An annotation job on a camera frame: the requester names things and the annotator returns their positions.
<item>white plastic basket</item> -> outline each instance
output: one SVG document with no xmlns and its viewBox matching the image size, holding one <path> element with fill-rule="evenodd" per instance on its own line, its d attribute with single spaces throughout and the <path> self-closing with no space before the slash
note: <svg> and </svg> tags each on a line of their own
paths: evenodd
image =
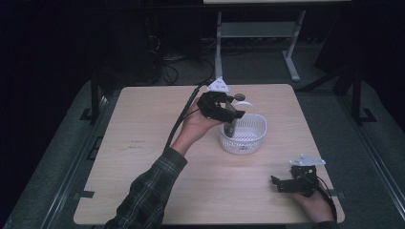
<svg viewBox="0 0 405 229">
<path fill-rule="evenodd" d="M 249 105 L 248 102 L 238 102 L 238 105 Z M 224 132 L 224 125 L 220 126 L 220 141 L 223 148 L 234 155 L 249 155 L 256 152 L 262 144 L 266 134 L 267 123 L 263 116 L 259 114 L 245 114 L 237 119 L 233 137 L 229 137 Z"/>
</svg>

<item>sleeve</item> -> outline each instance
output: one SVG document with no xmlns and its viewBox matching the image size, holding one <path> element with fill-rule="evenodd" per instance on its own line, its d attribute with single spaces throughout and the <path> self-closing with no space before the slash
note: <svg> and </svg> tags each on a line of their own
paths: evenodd
<svg viewBox="0 0 405 229">
<path fill-rule="evenodd" d="M 104 228 L 160 228 L 172 187 L 187 160 L 172 148 L 131 184 L 117 215 Z"/>
<path fill-rule="evenodd" d="M 312 229 L 339 229 L 339 225 L 334 221 L 323 221 L 313 225 Z"/>
</svg>

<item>gray carpet floor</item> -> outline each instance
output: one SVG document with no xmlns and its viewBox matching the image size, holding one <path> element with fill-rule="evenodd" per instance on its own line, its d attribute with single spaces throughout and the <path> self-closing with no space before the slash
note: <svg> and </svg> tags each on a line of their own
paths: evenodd
<svg viewBox="0 0 405 229">
<path fill-rule="evenodd" d="M 287 83 L 297 89 L 325 74 L 313 67 L 322 44 L 299 43 L 293 60 L 301 81 L 292 82 L 281 55 L 286 45 L 286 42 L 249 44 L 248 52 L 225 54 L 226 83 Z M 213 63 L 213 54 L 204 58 Z M 207 62 L 195 60 L 177 62 L 171 67 L 179 72 L 175 85 L 193 85 L 206 79 L 212 71 Z M 405 228 L 404 218 L 370 154 L 370 151 L 378 152 L 399 189 L 405 190 L 405 134 L 366 83 L 363 83 L 361 105 L 369 108 L 377 121 L 356 125 L 348 109 L 351 94 L 334 95 L 331 92 L 334 82 L 296 95 L 342 203 L 346 218 L 340 227 Z M 166 82 L 161 78 L 155 85 L 166 85 Z M 92 125 L 90 121 L 79 120 L 82 112 L 91 107 L 90 83 L 83 85 L 15 206 L 8 228 L 102 228 L 102 225 L 76 225 L 73 215 L 78 193 L 83 190 L 94 163 L 87 158 L 96 156 L 92 148 L 102 140 L 118 96 L 116 91 L 100 102 L 100 117 Z M 310 225 L 288 228 L 310 228 Z"/>
</svg>

